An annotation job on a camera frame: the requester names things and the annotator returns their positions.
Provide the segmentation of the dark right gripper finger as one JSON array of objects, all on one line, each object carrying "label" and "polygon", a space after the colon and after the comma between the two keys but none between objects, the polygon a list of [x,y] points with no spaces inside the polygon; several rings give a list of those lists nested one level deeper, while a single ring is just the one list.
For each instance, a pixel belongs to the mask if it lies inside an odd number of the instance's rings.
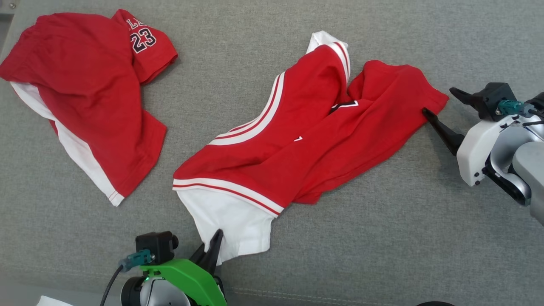
[{"label": "dark right gripper finger", "polygon": [[468,93],[466,91],[460,90],[456,87],[451,87],[449,89],[451,95],[458,99],[464,105],[470,106],[474,109],[478,108],[478,105],[483,103],[483,97],[480,93]]},{"label": "dark right gripper finger", "polygon": [[439,135],[439,137],[446,145],[448,150],[451,152],[451,154],[453,156],[456,156],[457,151],[459,150],[465,136],[463,134],[454,132],[441,121],[439,121],[437,115],[428,108],[424,107],[422,109],[422,114],[423,116],[425,116],[426,120],[431,124],[433,129]]}]

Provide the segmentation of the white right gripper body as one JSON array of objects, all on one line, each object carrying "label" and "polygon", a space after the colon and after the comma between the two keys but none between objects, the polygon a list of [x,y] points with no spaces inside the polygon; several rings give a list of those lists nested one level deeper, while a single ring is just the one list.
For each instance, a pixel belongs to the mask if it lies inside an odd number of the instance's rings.
[{"label": "white right gripper body", "polygon": [[482,120],[457,151],[461,178],[470,186],[490,178],[518,204],[543,206],[543,120],[532,115]]}]

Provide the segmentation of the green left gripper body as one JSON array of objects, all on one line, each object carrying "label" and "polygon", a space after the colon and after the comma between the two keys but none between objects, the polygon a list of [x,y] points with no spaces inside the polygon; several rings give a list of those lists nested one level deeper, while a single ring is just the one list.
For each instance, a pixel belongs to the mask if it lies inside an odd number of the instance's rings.
[{"label": "green left gripper body", "polygon": [[214,277],[188,259],[173,259],[161,265],[145,265],[148,277],[160,277],[182,290],[198,306],[226,306]]}]

